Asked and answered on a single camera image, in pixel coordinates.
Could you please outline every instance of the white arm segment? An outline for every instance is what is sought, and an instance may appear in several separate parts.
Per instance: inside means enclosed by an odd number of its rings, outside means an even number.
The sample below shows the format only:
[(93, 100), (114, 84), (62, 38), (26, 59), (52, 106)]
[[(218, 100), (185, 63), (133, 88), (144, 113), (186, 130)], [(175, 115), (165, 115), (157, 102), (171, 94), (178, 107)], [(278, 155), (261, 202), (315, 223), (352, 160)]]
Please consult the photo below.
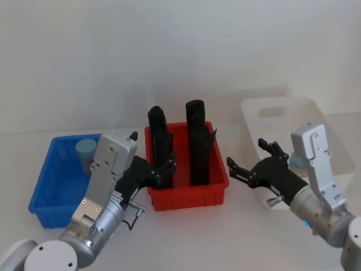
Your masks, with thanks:
[(78, 271), (77, 255), (65, 242), (48, 241), (29, 254), (24, 271)]
[(346, 199), (333, 181), (325, 125), (309, 124), (294, 131), (291, 138), (295, 153), (307, 164), (310, 186), (317, 198), (330, 212), (345, 209)]
[(96, 220), (109, 204), (117, 181), (123, 176), (137, 150), (137, 143), (118, 130), (102, 134), (91, 165), (86, 195), (72, 217), (83, 235), (93, 230)]
[(23, 271), (25, 259), (38, 244), (33, 240), (19, 240), (0, 257), (0, 271)]
[(349, 225), (341, 264), (346, 271), (361, 270), (361, 217), (353, 219)]

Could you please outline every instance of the blue plastic bin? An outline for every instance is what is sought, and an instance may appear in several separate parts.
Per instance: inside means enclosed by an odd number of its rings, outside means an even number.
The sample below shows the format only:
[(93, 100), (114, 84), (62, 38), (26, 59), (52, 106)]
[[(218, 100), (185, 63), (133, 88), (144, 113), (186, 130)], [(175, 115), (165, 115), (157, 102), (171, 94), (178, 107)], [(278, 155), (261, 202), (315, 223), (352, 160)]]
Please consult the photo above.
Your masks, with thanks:
[(83, 199), (90, 176), (84, 174), (75, 145), (84, 138), (98, 142), (100, 134), (56, 137), (47, 152), (29, 204), (46, 229), (64, 228)]

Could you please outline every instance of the gray cylinder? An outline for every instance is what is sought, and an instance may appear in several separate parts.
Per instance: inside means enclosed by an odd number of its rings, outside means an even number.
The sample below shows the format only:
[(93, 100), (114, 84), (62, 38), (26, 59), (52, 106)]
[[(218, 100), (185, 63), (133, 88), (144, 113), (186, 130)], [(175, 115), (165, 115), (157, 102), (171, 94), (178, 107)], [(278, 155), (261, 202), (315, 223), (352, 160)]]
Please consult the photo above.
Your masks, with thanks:
[(105, 244), (119, 226), (124, 216), (122, 207), (110, 201), (101, 217), (96, 221), (96, 227), (86, 236), (76, 223), (71, 223), (59, 240), (70, 244), (78, 257), (79, 268), (91, 265)]
[(353, 219), (349, 225), (341, 264), (346, 271), (361, 270), (361, 217)]
[(95, 140), (90, 138), (80, 140), (75, 145), (75, 149), (77, 151), (77, 155), (79, 157), (84, 173), (91, 175), (90, 166), (93, 163), (93, 158), (96, 151)]
[(330, 212), (313, 193), (311, 187), (300, 190), (290, 205), (290, 210), (321, 236), (330, 246), (342, 247), (347, 227), (354, 215), (344, 210), (340, 213)]

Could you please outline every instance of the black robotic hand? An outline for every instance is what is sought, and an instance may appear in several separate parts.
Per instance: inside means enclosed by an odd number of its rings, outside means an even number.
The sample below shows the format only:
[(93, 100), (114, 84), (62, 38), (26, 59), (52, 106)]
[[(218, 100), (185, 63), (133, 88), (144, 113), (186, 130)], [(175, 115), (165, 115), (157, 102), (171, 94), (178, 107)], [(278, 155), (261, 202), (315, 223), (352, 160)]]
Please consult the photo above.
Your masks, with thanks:
[(251, 171), (241, 168), (228, 157), (230, 176), (246, 183), (250, 188), (266, 187), (290, 205), (294, 196), (308, 183), (288, 169), (289, 156), (276, 141), (267, 143), (260, 138), (258, 145), (271, 156), (259, 161)]
[[(136, 141), (137, 132), (133, 132), (130, 138)], [(129, 169), (124, 172), (115, 187), (115, 191), (122, 195), (122, 207), (126, 208), (138, 190), (144, 187), (158, 188), (165, 180), (172, 177), (177, 169), (175, 156), (175, 151), (172, 151), (166, 161), (155, 168), (146, 159), (134, 155)]]

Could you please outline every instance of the red plastic bin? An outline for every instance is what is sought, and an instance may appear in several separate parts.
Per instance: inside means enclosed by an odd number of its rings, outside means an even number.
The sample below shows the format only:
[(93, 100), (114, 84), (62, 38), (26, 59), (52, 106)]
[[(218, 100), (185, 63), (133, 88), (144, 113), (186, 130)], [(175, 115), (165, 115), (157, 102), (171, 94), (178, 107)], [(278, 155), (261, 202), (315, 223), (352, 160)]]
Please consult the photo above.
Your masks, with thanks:
[[(213, 126), (206, 121), (210, 132)], [(188, 149), (187, 123), (171, 123), (167, 125), (168, 131), (173, 134), (173, 149), (177, 152), (175, 159), (177, 171), (173, 176), (172, 189), (156, 190), (148, 188), (155, 211), (167, 211), (201, 206), (223, 204), (224, 190), (230, 182), (222, 160), (217, 141), (210, 153), (210, 184), (190, 186), (190, 166)], [(149, 127), (145, 128), (147, 161), (154, 165), (152, 138)]]

